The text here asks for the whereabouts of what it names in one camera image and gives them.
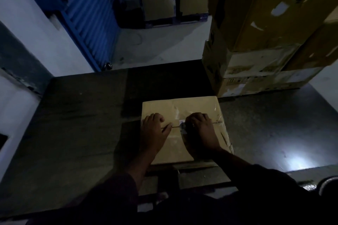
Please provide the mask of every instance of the right hand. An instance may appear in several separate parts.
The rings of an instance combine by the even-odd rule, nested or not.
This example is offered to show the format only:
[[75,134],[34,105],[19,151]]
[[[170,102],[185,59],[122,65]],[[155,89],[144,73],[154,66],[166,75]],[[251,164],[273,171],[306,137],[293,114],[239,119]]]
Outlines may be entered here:
[[209,152],[218,151],[221,149],[218,138],[216,136],[214,126],[207,114],[192,113],[186,118],[186,124],[192,124],[193,128],[201,138],[202,146]]

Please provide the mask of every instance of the floor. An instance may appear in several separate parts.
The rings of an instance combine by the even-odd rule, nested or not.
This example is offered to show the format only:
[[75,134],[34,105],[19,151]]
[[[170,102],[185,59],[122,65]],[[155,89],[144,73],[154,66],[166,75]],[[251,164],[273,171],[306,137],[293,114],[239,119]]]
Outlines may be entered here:
[[[201,59],[210,25],[211,16],[207,22],[146,30],[122,29],[113,69]],[[338,61],[324,68],[310,83],[338,111]]]

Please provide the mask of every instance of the dark table surface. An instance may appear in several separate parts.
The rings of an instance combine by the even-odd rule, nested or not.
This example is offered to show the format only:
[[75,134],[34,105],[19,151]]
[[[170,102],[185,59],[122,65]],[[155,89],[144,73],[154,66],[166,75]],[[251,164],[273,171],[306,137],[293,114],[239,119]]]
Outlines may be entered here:
[[[0,217],[74,205],[121,170],[138,150],[143,101],[208,95],[200,60],[54,78],[0,184]],[[247,161],[281,171],[338,163],[338,113],[310,85],[219,102]]]

